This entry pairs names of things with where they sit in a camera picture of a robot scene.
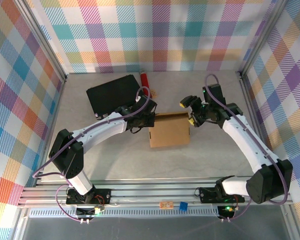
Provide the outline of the brown cardboard paper box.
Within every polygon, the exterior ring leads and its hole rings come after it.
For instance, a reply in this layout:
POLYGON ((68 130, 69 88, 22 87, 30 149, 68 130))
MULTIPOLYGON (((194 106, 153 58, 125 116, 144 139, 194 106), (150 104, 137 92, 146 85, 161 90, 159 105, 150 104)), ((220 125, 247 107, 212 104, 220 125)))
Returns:
POLYGON ((191 141, 187 112, 156 113, 154 127, 148 130, 151 148, 188 145, 191 141))

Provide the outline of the red microphone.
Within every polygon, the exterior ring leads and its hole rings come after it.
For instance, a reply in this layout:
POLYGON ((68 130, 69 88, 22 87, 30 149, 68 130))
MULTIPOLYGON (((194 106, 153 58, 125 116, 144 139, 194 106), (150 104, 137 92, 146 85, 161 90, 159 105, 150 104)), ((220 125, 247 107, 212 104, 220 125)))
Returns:
POLYGON ((150 92, 150 86, 148 82, 148 76, 147 73, 144 69, 142 69, 139 73, 140 75, 140 81, 141 81, 141 86, 142 86, 142 91, 146 96, 151 97, 151 92, 150 92))

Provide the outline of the black hard case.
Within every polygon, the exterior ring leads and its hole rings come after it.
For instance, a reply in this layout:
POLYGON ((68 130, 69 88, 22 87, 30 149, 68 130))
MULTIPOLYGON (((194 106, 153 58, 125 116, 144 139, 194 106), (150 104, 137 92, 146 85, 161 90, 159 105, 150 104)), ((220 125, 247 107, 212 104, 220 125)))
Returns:
POLYGON ((143 96, 136 78, 126 75, 86 90, 97 120, 102 120, 121 106, 131 107, 137 95, 143 96))

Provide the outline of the small black controller board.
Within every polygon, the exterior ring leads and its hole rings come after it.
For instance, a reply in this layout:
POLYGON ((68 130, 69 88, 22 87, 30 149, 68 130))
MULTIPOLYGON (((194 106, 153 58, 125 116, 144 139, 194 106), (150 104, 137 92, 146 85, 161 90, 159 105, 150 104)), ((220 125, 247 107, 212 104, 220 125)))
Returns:
POLYGON ((76 207, 75 213, 77 216, 95 216, 100 214, 104 210, 102 205, 90 206, 90 207, 76 207))
POLYGON ((219 219, 233 218, 236 213, 236 208, 228 205, 218 206, 217 210, 219 219))

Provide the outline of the aluminium side rail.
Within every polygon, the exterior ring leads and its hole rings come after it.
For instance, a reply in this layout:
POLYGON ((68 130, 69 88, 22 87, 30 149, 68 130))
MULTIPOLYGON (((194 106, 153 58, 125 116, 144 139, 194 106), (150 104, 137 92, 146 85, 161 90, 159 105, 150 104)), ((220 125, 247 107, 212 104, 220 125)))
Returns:
POLYGON ((242 111, 243 116, 245 117, 243 123, 244 129, 246 130, 246 133, 244 133, 239 139, 238 146, 246 157, 252 173, 255 174, 262 168, 262 165, 272 165, 269 157, 276 162, 278 156, 275 155, 265 144, 265 138, 262 135, 261 127, 257 119, 257 113, 254 109, 253 100, 248 90, 248 77, 241 76, 240 74, 237 76, 240 90, 243 95, 244 103, 242 104, 242 111))
POLYGON ((42 157, 41 157, 41 159, 39 160, 39 162, 37 164, 37 169, 32 174, 32 179, 33 179, 32 186, 33 187, 35 187, 37 185, 37 181, 44 176, 44 174, 43 174, 43 170, 45 168, 44 165, 46 164, 47 157, 48 157, 48 154, 50 152, 50 145, 51 145, 51 142, 52 142, 53 133, 54 133, 55 126, 56 126, 58 113, 59 113, 59 110, 60 110, 61 99, 62 99, 64 89, 65 89, 65 85, 66 85, 66 82, 68 81, 69 76, 70 75, 67 74, 64 77, 63 82, 62 82, 61 87, 60 87, 59 97, 57 99, 57 102, 55 104, 55 108, 53 110, 51 125, 48 129, 48 135, 47 135, 47 139, 46 139, 44 149, 43 149, 43 152, 42 152, 42 157))

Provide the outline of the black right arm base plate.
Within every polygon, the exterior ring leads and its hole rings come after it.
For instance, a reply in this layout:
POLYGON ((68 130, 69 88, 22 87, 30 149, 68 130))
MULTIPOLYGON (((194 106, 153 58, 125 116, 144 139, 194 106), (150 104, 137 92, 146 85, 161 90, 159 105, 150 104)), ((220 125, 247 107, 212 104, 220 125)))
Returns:
POLYGON ((243 196, 222 193, 215 187, 197 187, 194 190, 194 195, 200 199, 202 204, 236 204, 245 202, 245 198, 243 196))

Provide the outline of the aluminium frame rail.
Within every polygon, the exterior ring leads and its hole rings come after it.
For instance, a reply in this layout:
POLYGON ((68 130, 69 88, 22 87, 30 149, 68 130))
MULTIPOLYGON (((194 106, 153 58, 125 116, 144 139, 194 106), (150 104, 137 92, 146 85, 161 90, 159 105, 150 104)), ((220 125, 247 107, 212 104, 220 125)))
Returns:
MULTIPOLYGON (((108 207, 159 207, 160 202, 187 202, 190 207, 200 206, 195 197, 197 187, 209 188, 216 184, 216 177, 139 178, 119 180, 93 180, 96 188, 111 189, 108 207)), ((23 189, 18 207, 56 207, 55 194, 65 181, 38 180, 34 187, 23 189)))

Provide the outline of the aluminium corner post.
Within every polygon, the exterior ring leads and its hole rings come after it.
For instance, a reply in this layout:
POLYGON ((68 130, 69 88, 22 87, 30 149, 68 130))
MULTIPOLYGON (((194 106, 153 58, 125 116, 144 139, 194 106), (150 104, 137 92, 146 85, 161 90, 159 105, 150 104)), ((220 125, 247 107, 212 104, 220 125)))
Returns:
POLYGON ((22 16, 25 18, 32 34, 38 41, 39 45, 42 47, 47 58, 51 61, 53 69, 57 72, 57 75, 65 83, 67 81, 67 74, 64 71, 62 65, 60 64, 56 54, 53 51, 50 43, 48 42, 43 30, 41 29, 35 15, 33 14, 28 2, 26 0, 13 0, 16 4, 18 10, 21 12, 22 16))
POLYGON ((238 74, 241 76, 246 75, 252 67, 287 2, 288 0, 264 0, 253 22, 252 33, 247 43, 244 44, 244 52, 241 54, 238 66, 236 67, 238 74))

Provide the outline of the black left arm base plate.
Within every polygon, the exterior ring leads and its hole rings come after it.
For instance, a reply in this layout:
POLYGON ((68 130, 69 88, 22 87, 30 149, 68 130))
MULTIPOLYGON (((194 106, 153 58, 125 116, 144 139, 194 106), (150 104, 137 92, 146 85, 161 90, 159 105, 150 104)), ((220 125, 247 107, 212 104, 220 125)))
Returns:
POLYGON ((80 195, 74 188, 66 190, 67 205, 108 205, 111 200, 111 189, 93 188, 84 195, 80 195))

